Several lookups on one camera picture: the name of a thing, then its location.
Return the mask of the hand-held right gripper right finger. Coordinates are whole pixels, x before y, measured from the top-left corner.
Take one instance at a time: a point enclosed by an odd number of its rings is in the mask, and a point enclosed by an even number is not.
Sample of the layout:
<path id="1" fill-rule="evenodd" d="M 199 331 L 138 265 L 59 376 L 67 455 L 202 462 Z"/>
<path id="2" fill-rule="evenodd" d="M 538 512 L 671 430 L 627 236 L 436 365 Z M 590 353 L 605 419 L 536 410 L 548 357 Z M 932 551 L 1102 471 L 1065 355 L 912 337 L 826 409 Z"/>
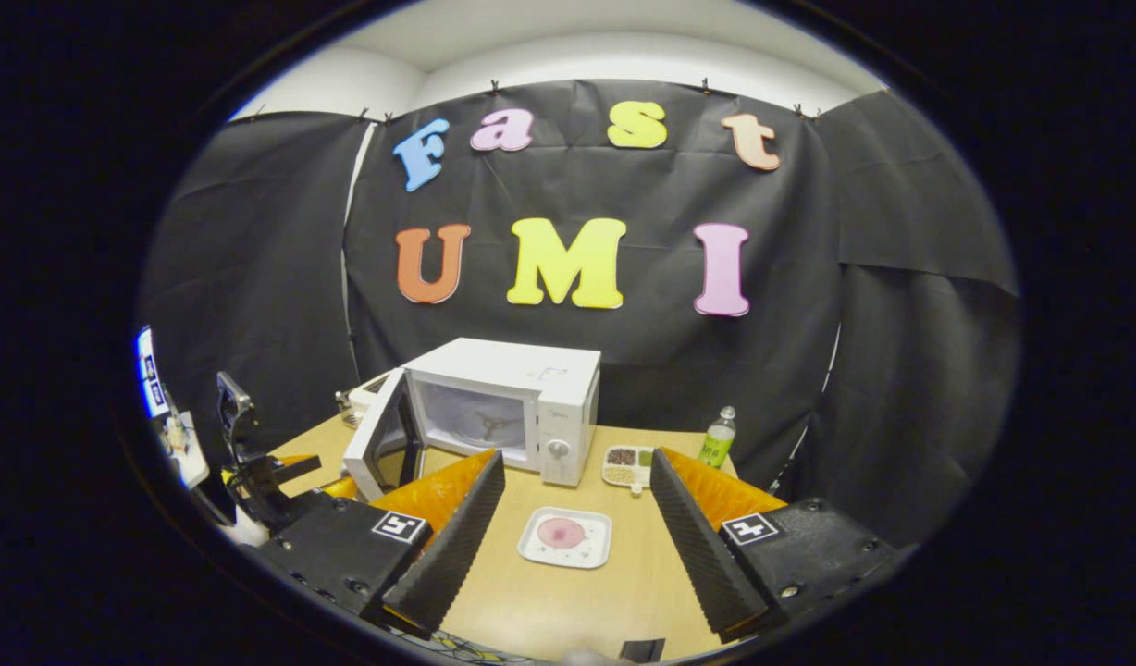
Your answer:
<path id="1" fill-rule="evenodd" d="M 653 451 L 651 490 L 713 633 L 780 634 L 888 581 L 901 549 L 824 498 L 786 503 L 690 456 Z"/>

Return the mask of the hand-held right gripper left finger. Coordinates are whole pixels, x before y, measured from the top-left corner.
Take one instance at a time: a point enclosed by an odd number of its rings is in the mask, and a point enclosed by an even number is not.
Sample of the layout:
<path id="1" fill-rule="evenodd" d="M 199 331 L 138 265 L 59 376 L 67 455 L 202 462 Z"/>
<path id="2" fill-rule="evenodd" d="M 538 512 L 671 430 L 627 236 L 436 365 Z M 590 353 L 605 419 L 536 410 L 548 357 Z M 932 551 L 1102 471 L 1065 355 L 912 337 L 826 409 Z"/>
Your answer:
<path id="1" fill-rule="evenodd" d="M 375 503 L 321 492 L 253 556 L 367 623 L 428 639 L 461 591 L 504 489 L 503 455 L 485 450 Z"/>

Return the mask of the pink ham slice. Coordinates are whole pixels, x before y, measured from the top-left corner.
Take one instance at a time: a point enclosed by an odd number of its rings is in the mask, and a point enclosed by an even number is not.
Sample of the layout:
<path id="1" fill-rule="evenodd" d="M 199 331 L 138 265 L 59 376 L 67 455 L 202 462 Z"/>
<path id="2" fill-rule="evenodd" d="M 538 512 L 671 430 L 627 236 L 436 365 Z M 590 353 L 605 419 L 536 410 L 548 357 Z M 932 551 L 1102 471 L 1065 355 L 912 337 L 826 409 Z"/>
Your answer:
<path id="1" fill-rule="evenodd" d="M 587 538 L 579 522 L 567 517 L 551 517 L 536 528 L 538 544 L 550 549 L 573 549 Z"/>

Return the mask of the white square plate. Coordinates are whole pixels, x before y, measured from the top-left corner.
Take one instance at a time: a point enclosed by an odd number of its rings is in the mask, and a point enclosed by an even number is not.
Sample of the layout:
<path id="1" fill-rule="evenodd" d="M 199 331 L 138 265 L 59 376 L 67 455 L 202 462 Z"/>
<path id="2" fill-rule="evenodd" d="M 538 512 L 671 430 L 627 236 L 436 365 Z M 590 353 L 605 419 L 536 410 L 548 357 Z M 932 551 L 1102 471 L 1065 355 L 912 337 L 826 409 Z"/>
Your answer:
<path id="1" fill-rule="evenodd" d="M 551 517 L 567 517 L 580 523 L 586 528 L 587 538 L 580 546 L 573 549 L 550 549 L 538 544 L 536 528 L 538 524 Z M 563 568 L 594 571 L 609 560 L 611 540 L 613 539 L 613 521 L 609 515 L 598 511 L 577 511 L 541 507 L 531 514 L 520 540 L 517 552 L 527 561 L 542 563 Z"/>

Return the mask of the white microwave oven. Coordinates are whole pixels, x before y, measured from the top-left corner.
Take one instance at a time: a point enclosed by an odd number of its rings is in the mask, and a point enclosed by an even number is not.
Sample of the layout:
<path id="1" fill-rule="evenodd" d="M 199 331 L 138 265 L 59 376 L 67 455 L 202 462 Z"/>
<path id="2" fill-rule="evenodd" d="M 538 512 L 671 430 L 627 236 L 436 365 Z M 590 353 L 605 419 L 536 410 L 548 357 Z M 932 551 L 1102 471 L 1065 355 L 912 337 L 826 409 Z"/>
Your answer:
<path id="1" fill-rule="evenodd" d="M 458 338 L 393 368 L 343 453 L 377 500 L 414 477 L 426 450 L 485 450 L 548 485 L 580 484 L 600 403 L 600 353 Z"/>

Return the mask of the white blue printed board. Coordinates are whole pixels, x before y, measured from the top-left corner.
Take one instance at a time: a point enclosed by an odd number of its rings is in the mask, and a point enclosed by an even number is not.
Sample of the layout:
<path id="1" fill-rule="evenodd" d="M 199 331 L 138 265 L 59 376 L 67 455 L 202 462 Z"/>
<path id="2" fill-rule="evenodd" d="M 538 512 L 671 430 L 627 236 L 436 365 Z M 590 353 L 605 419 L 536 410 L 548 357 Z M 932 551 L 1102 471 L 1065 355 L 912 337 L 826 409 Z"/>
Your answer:
<path id="1" fill-rule="evenodd" d="M 153 332 L 142 326 L 135 342 L 137 376 L 148 421 L 153 426 L 159 447 L 179 476 L 183 488 L 197 490 L 209 476 L 204 452 L 197 438 L 191 413 L 183 413 L 172 400 L 156 363 Z"/>

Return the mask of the white toaster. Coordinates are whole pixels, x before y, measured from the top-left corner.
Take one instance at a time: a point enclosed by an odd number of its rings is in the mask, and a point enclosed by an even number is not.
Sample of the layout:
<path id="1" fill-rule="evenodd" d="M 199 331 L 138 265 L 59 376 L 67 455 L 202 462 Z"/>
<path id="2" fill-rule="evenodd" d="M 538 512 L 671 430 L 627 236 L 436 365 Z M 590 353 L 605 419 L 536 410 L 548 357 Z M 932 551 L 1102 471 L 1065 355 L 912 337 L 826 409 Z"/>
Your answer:
<path id="1" fill-rule="evenodd" d="M 357 414 L 358 422 L 362 421 L 366 410 L 368 410 L 369 406 L 377 399 L 381 388 L 383 388 L 383 384 L 387 382 L 390 375 L 391 371 L 386 372 L 386 374 L 374 376 L 374 378 L 370 378 L 369 382 L 365 382 L 362 385 L 349 389 L 350 401 L 352 401 L 352 408 Z"/>

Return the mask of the green drink bottle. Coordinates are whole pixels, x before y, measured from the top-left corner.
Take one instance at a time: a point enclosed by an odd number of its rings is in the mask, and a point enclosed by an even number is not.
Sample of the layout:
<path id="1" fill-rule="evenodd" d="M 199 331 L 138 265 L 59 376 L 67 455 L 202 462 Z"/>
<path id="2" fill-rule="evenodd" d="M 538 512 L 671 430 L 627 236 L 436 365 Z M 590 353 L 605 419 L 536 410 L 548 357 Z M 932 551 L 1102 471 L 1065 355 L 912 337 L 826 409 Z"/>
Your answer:
<path id="1" fill-rule="evenodd" d="M 719 417 L 707 427 L 704 442 L 698 453 L 699 463 L 715 469 L 722 468 L 736 435 L 735 416 L 734 406 L 721 408 Z"/>

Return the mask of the white divided bean tray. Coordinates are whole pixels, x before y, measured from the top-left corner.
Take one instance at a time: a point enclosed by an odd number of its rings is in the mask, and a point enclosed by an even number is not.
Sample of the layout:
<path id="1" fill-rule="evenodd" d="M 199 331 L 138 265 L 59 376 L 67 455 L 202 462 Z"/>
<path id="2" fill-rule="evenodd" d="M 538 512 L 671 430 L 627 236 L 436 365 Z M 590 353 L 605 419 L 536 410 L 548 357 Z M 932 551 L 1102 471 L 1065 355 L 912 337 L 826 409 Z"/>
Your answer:
<path id="1" fill-rule="evenodd" d="M 615 488 L 628 488 L 638 497 L 651 484 L 651 447 L 613 446 L 603 455 L 601 478 Z"/>

